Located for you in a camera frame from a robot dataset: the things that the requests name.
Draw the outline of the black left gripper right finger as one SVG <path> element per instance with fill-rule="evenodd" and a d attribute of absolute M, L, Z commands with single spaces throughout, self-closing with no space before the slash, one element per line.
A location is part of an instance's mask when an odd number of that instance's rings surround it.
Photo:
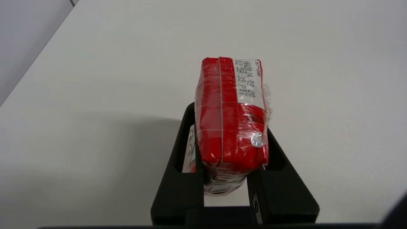
<path fill-rule="evenodd" d="M 315 223 L 320 207 L 270 130 L 269 163 L 247 177 L 250 205 L 260 224 Z"/>

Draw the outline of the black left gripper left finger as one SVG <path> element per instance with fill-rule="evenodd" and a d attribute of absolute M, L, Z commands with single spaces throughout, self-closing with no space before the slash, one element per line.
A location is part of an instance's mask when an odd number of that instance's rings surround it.
<path fill-rule="evenodd" d="M 197 152 L 196 171 L 182 173 L 194 103 L 186 107 L 161 183 L 151 206 L 153 225 L 184 225 L 186 216 L 204 207 L 204 166 Z"/>

